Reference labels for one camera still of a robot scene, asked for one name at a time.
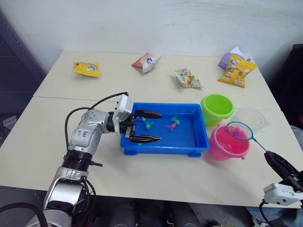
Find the yellow snack bag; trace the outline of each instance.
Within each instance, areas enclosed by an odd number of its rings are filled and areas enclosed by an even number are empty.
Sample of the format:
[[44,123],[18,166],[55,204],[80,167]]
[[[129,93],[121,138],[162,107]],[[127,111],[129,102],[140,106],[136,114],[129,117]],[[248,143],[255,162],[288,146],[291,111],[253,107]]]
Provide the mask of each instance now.
[[244,88],[244,77],[246,77],[256,66],[257,65],[252,62],[232,54],[224,76],[218,79],[218,81]]
[[89,77],[100,77],[98,70],[98,62],[84,63],[84,62],[74,62],[75,68],[72,72],[80,73]]

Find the table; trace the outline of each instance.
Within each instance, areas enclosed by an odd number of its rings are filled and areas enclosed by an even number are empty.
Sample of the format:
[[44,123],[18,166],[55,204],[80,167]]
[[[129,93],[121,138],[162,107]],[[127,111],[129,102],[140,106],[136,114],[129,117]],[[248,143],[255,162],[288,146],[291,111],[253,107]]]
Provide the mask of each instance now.
[[[229,97],[235,107],[280,110],[258,68],[246,78],[246,87],[218,82],[224,70],[217,65],[220,58],[194,56],[162,56],[152,71],[131,64],[141,54],[63,51],[34,96],[100,100],[104,97],[129,91],[136,102],[200,103],[211,93]],[[72,73],[73,62],[97,61],[101,77],[92,78]],[[174,78],[173,71],[189,68],[198,76],[201,89],[184,89]]]
[[[66,152],[64,120],[74,108],[91,106],[94,101],[33,97],[0,148],[0,184],[48,190]],[[113,102],[98,109],[111,111]],[[303,152],[283,113],[261,110],[269,126],[255,137],[267,149],[286,158],[302,170]],[[83,112],[69,122],[69,134]],[[89,179],[98,195],[136,197],[240,206],[258,206],[263,188],[280,177],[266,163],[262,149],[251,142],[245,160],[215,161],[203,153],[201,158],[182,155],[125,156],[120,138],[102,135],[91,166]],[[289,207],[298,208],[299,203]]]

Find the orange snack bag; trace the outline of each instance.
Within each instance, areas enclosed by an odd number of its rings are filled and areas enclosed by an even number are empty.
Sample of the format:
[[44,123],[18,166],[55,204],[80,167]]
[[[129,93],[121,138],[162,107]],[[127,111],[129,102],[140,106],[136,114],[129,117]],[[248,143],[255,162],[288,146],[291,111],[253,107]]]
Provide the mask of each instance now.
[[224,76],[218,79],[218,81],[244,88],[244,77],[246,77],[256,66],[257,65],[252,62],[232,54]]
[[150,53],[146,53],[137,61],[135,61],[132,66],[137,68],[142,68],[142,72],[149,72],[155,65],[160,61],[160,56],[154,56]]

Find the purple snack bag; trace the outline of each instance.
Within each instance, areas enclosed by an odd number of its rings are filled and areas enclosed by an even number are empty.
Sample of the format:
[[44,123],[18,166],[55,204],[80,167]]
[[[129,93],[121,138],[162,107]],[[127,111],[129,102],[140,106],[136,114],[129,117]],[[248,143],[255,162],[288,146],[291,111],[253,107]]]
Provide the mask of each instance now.
[[231,58],[231,55],[234,54],[234,55],[237,55],[239,56],[240,58],[242,58],[240,55],[238,54],[235,54],[235,53],[226,53],[225,55],[223,55],[223,57],[221,58],[221,61],[219,62],[218,66],[221,67],[222,69],[226,69],[227,65],[228,65],[228,61],[229,59]]
[[243,58],[243,56],[241,56],[241,54],[242,54],[242,55],[245,55],[245,54],[243,54],[243,53],[239,50],[238,47],[235,47],[234,49],[232,49],[231,51],[229,51],[228,53],[226,53],[225,55],[223,55],[223,57],[221,58],[221,60],[220,60],[220,62],[219,62],[219,64],[218,64],[218,66],[225,70],[226,67],[227,67],[227,65],[228,65],[228,61],[229,61],[229,59],[231,58],[231,54],[237,55],[237,56],[239,56],[240,58],[242,58],[242,59],[244,59],[244,60],[247,60],[247,61],[250,61],[250,60],[251,60],[250,58],[245,59],[245,58],[248,57],[248,55],[250,55],[250,54],[247,54],[246,57]]

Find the blue plastic tray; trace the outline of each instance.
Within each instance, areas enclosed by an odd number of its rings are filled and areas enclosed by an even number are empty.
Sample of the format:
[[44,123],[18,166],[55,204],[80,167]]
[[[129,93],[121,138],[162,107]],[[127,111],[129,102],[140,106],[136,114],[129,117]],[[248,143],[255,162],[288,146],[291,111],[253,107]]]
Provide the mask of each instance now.
[[[198,104],[160,104],[160,103],[134,103],[133,113],[136,109],[154,110],[162,114],[159,119],[147,119],[153,122],[148,130],[145,122],[135,120],[136,135],[151,134],[161,136],[162,139],[154,142],[138,145],[121,137],[121,147],[125,148],[126,155],[144,154],[175,154],[200,157],[201,152],[209,150],[209,142],[206,134],[201,107]],[[171,119],[177,117],[180,124],[174,131],[167,128],[171,125]]]

